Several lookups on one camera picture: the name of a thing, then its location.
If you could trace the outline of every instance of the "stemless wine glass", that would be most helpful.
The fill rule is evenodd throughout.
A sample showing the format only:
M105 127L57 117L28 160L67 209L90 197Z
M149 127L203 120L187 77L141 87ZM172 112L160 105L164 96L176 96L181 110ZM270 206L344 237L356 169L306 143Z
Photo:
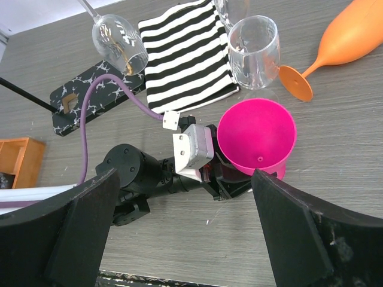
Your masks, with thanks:
M280 66L275 22L266 16L252 16L235 24L229 33L229 59L242 87L267 87L278 76Z
M148 63L148 53L134 27L118 15L99 15L86 0L79 3L92 16L93 43L99 54L125 75L140 73Z
M227 31L248 16L250 0L214 0L218 15Z

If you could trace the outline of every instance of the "wooden box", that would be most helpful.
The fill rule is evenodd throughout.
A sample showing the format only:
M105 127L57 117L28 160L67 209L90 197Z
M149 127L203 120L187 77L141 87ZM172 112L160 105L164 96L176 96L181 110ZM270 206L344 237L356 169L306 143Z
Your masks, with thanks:
M44 150L35 139L0 139L0 172L15 176L12 188L35 186Z

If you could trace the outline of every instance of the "gray table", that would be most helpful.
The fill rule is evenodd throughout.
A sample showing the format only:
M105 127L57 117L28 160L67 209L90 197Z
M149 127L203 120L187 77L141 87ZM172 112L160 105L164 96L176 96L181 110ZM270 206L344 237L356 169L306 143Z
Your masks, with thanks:
M140 19L158 16L179 1L124 1L99 12L119 14L136 26ZM315 60L331 19L350 1L253 2L251 14L267 15L279 27L282 63L303 71ZM91 18L82 14L17 34L10 39L0 75L48 101L54 89L101 59L92 44L91 28ZM309 77L315 93L310 103L290 96L278 80L270 87L293 114L298 130L285 181L334 204L379 217L383 217L382 54L379 47L355 63L315 72ZM0 138L31 136L47 143L39 186L76 182L80 134L56 136L48 112L4 88L0 95ZM242 91L191 113L201 124L217 124L227 108L253 95ZM145 93L139 98L145 101ZM117 144L132 144L157 158L172 155L171 131L143 116L130 101L89 123L87 130L88 177L95 175L94 167ZM225 286L275 286L252 194L215 202L199 190L150 200L150 207L151 214L139 221L110 230L101 268Z

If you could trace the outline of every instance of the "black and white striped towel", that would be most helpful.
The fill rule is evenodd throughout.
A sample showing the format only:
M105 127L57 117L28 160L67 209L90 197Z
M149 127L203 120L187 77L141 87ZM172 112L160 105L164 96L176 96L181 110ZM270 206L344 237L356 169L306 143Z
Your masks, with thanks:
M188 111L239 90L230 71L227 34L212 0L170 8L138 24L149 60L149 108Z

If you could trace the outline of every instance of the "marble pattern tray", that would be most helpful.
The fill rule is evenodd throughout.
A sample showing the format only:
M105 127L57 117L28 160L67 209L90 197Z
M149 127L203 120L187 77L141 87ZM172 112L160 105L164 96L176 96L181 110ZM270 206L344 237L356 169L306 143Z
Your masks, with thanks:
M95 287L222 287L179 280L139 276L121 272L99 270Z
M55 134L66 136L79 128L80 111L86 91L92 82L103 74L113 74L120 77L133 94L145 90L144 74L123 75L107 61L101 61L51 93L50 104L60 111L57 114L52 114ZM74 98L74 102L70 108L66 102L71 97ZM92 121L125 100L128 100L128 96L114 81L108 80L99 83L90 98L86 122Z

